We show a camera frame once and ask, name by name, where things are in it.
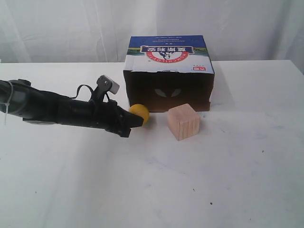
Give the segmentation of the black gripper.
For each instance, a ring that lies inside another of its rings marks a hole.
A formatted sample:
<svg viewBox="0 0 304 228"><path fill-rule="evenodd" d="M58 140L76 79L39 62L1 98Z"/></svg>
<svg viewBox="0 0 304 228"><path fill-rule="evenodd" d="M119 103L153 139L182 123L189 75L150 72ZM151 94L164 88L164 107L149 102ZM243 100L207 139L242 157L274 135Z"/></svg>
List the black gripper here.
<svg viewBox="0 0 304 228"><path fill-rule="evenodd" d="M89 104L93 107L89 128L104 129L120 137L128 138L131 128L143 125L142 117L124 110L114 100L97 102L91 99Z"/></svg>

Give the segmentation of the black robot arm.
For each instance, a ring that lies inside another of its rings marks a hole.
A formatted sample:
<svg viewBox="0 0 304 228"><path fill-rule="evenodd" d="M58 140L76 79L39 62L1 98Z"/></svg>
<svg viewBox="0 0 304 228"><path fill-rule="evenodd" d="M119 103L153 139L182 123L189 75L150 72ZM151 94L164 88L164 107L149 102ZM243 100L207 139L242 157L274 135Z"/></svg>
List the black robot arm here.
<svg viewBox="0 0 304 228"><path fill-rule="evenodd" d="M89 88L88 101L55 92L33 88L28 80L18 79L0 82L0 110L22 118L30 124L61 124L104 129L127 138L131 129L143 125L144 119L121 108L108 92L116 94L119 85L100 76L97 87Z"/></svg>

